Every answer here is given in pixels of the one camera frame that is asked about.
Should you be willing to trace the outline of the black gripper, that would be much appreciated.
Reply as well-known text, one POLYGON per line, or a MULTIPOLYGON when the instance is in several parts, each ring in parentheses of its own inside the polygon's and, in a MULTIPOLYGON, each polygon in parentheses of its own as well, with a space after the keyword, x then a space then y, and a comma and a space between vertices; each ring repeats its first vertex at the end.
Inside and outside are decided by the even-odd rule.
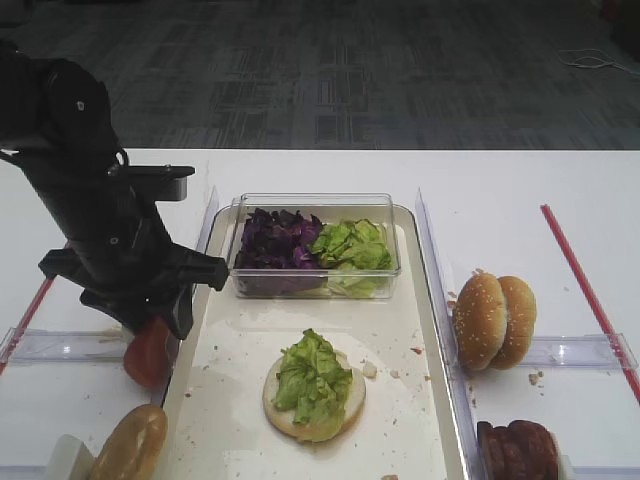
POLYGON ((226 261, 174 243, 160 220, 139 223, 130 247, 114 235, 72 242, 40 261, 45 276, 61 276, 83 288, 80 301, 138 333, 159 316, 178 339, 192 328, 190 307, 180 305, 195 276, 211 274, 211 288, 228 278, 226 261))

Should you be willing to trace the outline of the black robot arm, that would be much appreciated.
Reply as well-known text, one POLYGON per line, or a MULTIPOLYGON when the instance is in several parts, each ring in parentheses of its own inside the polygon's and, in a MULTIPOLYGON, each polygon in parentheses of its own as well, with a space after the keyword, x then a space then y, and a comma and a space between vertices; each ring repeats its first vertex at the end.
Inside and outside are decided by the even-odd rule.
POLYGON ((82 288, 80 300, 133 332, 160 319, 178 339, 193 326, 198 284, 221 290, 226 262, 171 239, 160 201, 186 195, 190 166, 133 166, 111 123, 104 83, 64 59, 1 45, 1 156, 19 168, 67 244, 42 273, 82 288))

